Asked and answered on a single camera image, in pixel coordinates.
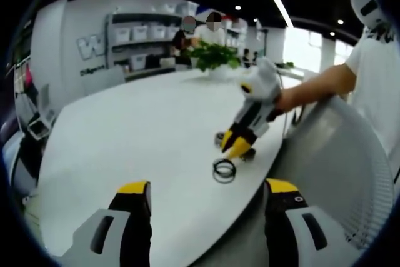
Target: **window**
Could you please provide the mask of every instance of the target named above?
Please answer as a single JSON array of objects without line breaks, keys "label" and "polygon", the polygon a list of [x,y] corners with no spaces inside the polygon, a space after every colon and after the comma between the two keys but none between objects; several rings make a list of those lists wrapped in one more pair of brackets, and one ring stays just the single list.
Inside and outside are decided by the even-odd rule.
[{"label": "window", "polygon": [[335,65],[343,64],[353,51],[353,47],[345,42],[336,40],[335,43]]},{"label": "window", "polygon": [[301,28],[286,28],[283,49],[284,62],[293,62],[296,67],[319,72],[323,37]]}]

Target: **potted plant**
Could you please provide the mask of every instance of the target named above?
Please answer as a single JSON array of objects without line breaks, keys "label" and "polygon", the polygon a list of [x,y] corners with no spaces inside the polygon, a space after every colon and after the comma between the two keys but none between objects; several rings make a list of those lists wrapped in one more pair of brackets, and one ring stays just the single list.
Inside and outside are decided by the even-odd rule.
[{"label": "potted plant", "polygon": [[237,54],[231,48],[204,41],[200,41],[198,47],[191,50],[188,55],[198,58],[196,67],[202,72],[208,70],[212,78],[223,78],[227,68],[236,69],[240,66]]}]

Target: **black cable ring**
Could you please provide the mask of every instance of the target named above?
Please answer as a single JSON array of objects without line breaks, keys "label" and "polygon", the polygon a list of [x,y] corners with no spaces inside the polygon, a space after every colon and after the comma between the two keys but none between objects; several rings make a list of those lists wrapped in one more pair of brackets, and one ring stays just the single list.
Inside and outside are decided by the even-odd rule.
[{"label": "black cable ring", "polygon": [[220,159],[212,164],[213,178],[221,184],[232,183],[236,177],[236,167],[229,159]]}]

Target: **white table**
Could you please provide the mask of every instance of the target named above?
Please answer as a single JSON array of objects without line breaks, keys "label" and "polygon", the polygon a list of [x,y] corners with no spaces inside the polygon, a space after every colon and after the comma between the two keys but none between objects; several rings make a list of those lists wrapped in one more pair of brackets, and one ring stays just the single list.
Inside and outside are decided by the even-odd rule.
[{"label": "white table", "polygon": [[[284,78],[285,86],[298,81]],[[41,231],[51,254],[119,187],[152,183],[152,267],[187,267],[235,222],[264,181],[282,143],[284,116],[254,145],[252,163],[220,184],[214,135],[243,103],[235,83],[210,83],[198,70],[123,84],[66,106],[49,138],[39,179]]]}]

